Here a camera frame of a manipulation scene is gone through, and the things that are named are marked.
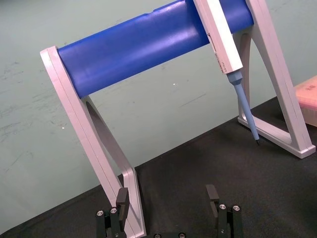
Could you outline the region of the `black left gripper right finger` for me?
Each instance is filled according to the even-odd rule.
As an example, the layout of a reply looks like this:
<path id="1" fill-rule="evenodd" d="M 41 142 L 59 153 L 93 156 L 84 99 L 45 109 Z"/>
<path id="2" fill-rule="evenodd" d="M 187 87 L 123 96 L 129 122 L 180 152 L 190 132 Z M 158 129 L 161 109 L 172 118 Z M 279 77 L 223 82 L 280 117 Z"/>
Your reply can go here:
<path id="1" fill-rule="evenodd" d="M 242 237 L 242 207 L 238 204 L 226 205 L 220 200 L 214 185 L 206 185 L 211 211 L 214 217 L 214 227 L 217 238 Z"/>

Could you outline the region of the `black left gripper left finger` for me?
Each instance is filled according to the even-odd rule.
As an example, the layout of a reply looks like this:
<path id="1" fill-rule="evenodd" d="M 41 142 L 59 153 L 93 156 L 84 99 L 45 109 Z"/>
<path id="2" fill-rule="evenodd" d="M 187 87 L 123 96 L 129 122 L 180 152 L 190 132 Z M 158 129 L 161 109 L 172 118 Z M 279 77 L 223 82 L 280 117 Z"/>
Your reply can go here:
<path id="1" fill-rule="evenodd" d="M 128 188 L 120 188 L 114 207 L 96 213 L 97 238 L 126 238 L 124 231 L 129 210 Z"/>

